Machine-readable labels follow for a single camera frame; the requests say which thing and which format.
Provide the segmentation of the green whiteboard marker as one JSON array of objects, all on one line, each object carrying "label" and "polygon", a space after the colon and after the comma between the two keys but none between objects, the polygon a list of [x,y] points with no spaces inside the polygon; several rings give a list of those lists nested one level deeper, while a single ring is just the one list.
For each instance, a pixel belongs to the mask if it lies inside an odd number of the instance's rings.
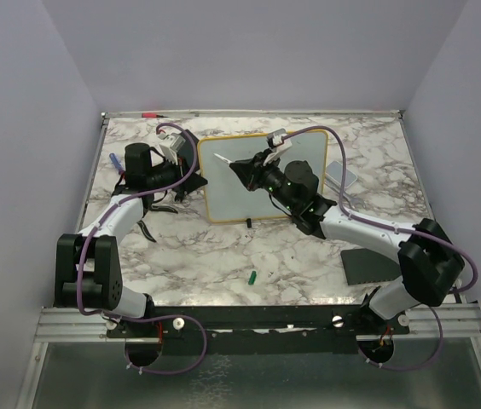
[{"label": "green whiteboard marker", "polygon": [[223,161],[225,164],[229,165],[232,163],[232,161],[228,158],[225,158],[223,155],[220,155],[218,153],[214,153],[213,154],[216,158],[220,159],[221,161]]}]

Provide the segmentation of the yellow framed whiteboard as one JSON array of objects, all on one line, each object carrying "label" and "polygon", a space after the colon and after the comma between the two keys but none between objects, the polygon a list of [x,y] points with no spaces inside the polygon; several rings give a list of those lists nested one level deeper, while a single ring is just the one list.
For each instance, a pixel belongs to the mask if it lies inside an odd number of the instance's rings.
[{"label": "yellow framed whiteboard", "polygon": [[[318,192],[323,192],[327,166],[329,134],[312,130],[293,137],[292,147],[281,156],[279,168],[294,160],[305,160],[319,179]],[[247,191],[235,173],[213,154],[231,161],[250,159],[268,147],[265,134],[232,135],[205,138],[198,144],[201,175],[208,180],[204,186],[206,214],[212,223],[245,222],[247,219],[270,219],[285,216],[285,208],[276,199],[259,189]]]}]

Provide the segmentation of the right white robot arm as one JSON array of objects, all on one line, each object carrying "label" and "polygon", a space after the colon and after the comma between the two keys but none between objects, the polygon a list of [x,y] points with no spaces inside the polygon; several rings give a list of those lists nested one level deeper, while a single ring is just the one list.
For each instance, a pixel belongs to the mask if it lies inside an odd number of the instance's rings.
[{"label": "right white robot arm", "polygon": [[373,291],[359,313],[361,327],[378,333],[402,311],[425,304],[439,306],[465,267],[441,226],[431,220],[409,226],[342,209],[318,192],[319,179],[305,161],[284,169],[269,162],[267,151],[229,163],[248,191],[263,189],[290,213],[295,226],[319,239],[343,240],[395,262],[400,275]]}]

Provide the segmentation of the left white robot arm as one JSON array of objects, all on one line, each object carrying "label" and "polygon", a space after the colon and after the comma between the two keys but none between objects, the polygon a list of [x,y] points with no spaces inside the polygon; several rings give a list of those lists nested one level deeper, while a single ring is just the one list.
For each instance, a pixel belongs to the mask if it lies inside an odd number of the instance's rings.
[{"label": "left white robot arm", "polygon": [[106,314],[126,318],[134,334],[150,334],[156,324],[151,296],[123,284],[119,245],[133,227],[153,241],[143,222],[149,212],[172,208],[159,204],[156,194],[174,193],[178,200],[204,187],[199,173],[198,139],[175,125],[157,127],[159,145],[136,142],[125,147],[116,162],[119,180],[104,211],[77,233],[64,233],[57,241],[55,258],[55,306],[77,308],[83,315]]}]

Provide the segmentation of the green marker cap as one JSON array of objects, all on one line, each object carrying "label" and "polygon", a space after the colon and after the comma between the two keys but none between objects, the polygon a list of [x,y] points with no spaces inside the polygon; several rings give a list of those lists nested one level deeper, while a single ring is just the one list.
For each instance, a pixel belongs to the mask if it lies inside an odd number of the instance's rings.
[{"label": "green marker cap", "polygon": [[255,281],[257,279],[257,272],[255,270],[252,270],[250,277],[248,279],[248,284],[249,285],[254,285]]}]

